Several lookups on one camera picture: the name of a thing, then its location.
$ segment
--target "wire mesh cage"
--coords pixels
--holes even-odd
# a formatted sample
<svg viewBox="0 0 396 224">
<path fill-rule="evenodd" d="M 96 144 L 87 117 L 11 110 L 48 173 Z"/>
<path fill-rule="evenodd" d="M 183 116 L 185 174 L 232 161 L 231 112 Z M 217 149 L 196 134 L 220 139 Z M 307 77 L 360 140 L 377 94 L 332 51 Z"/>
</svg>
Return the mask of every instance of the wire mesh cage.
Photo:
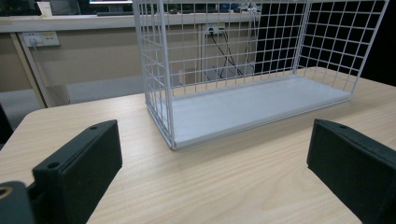
<svg viewBox="0 0 396 224">
<path fill-rule="evenodd" d="M 148 111 L 180 149 L 347 101 L 387 5 L 136 0 Z"/>
</svg>

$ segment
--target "wooden table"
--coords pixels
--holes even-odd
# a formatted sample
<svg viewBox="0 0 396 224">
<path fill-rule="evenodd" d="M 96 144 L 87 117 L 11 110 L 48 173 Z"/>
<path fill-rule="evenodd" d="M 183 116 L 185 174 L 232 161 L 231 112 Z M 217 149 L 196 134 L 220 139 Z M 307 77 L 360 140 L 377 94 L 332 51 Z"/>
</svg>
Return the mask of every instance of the wooden table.
<svg viewBox="0 0 396 224">
<path fill-rule="evenodd" d="M 117 119 L 123 166 L 91 223 L 360 223 L 309 170 L 315 118 L 396 148 L 396 88 L 361 79 L 352 100 L 182 151 L 171 151 L 144 95 L 43 109 L 0 152 L 0 182 L 32 168 L 95 123 Z"/>
</svg>

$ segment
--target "desk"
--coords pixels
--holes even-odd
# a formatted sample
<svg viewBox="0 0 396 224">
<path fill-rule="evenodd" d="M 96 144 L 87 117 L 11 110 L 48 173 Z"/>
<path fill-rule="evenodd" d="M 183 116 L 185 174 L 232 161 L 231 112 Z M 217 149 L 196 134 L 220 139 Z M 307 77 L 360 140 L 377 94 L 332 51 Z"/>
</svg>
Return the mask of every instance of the desk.
<svg viewBox="0 0 396 224">
<path fill-rule="evenodd" d="M 117 119 L 123 166 L 91 223 L 360 223 L 309 170 L 315 118 L 396 148 L 396 88 L 361 79 L 351 101 L 174 152 L 144 95 L 43 109 L 0 152 L 0 182 L 31 170 L 95 123 Z"/>
</svg>

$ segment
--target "black plastic block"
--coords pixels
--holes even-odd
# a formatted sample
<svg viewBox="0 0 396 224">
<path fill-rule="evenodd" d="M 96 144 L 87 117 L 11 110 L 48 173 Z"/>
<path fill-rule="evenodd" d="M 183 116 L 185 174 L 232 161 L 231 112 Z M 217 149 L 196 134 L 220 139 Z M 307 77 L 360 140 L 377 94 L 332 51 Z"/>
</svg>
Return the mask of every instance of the black plastic block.
<svg viewBox="0 0 396 224">
<path fill-rule="evenodd" d="M 37 221 L 87 222 L 121 166 L 117 121 L 86 129 L 33 169 Z"/>
<path fill-rule="evenodd" d="M 396 223 L 393 149 L 345 125 L 316 119 L 307 163 L 363 223 Z"/>
<path fill-rule="evenodd" d="M 35 223 L 29 196 L 22 182 L 0 184 L 0 223 Z"/>
</svg>

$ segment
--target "basket base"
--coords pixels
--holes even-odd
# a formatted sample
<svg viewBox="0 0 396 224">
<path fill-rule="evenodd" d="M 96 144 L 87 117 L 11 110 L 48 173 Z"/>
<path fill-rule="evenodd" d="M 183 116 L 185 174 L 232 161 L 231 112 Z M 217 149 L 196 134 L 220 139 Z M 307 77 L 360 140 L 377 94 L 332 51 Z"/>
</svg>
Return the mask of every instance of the basket base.
<svg viewBox="0 0 396 224">
<path fill-rule="evenodd" d="M 291 75 L 173 99 L 180 149 L 350 99 L 350 92 Z"/>
</svg>

